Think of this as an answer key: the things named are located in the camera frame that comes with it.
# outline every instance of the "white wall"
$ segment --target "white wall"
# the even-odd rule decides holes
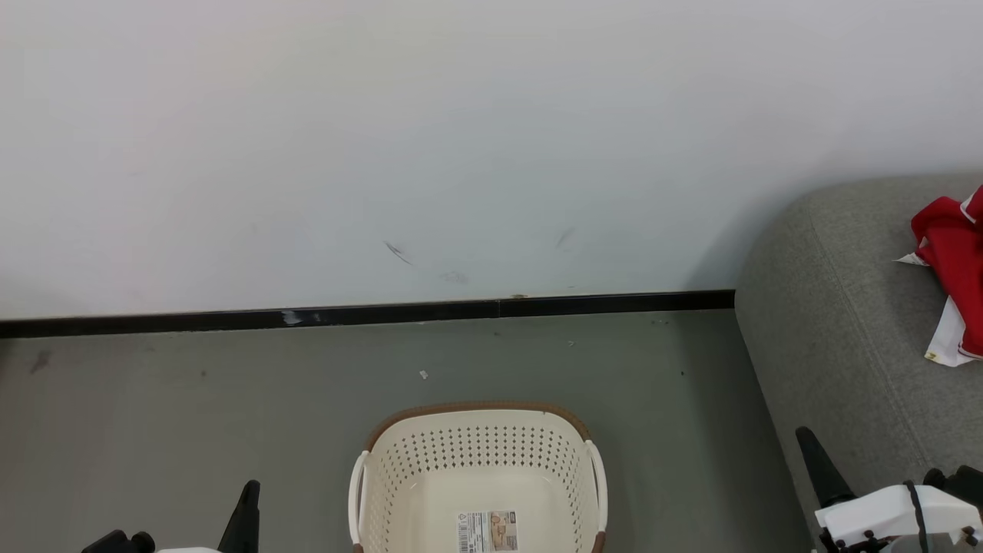
[[[732,287],[811,188],[983,166],[981,22],[0,0],[0,318]]]

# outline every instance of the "laundry basket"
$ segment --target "laundry basket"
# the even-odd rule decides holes
[[[584,424],[553,405],[409,409],[355,462],[348,524],[356,553],[601,553],[604,464]]]

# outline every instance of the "red cloth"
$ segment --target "red cloth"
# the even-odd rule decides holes
[[[911,220],[929,264],[966,324],[960,348],[983,357],[983,186],[964,204],[939,198]]]

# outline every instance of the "gray sofa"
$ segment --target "gray sofa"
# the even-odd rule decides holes
[[[818,509],[794,430],[812,428],[858,495],[983,468],[983,362],[923,355],[945,303],[931,269],[894,263],[911,217],[964,199],[983,175],[837,186],[788,208],[758,240],[736,311],[813,534]]]

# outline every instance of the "gray floor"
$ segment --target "gray floor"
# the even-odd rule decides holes
[[[463,399],[584,420],[607,551],[811,549],[730,311],[0,342],[3,549],[77,551],[113,528],[214,547],[256,478],[260,551],[349,551],[370,430]]]

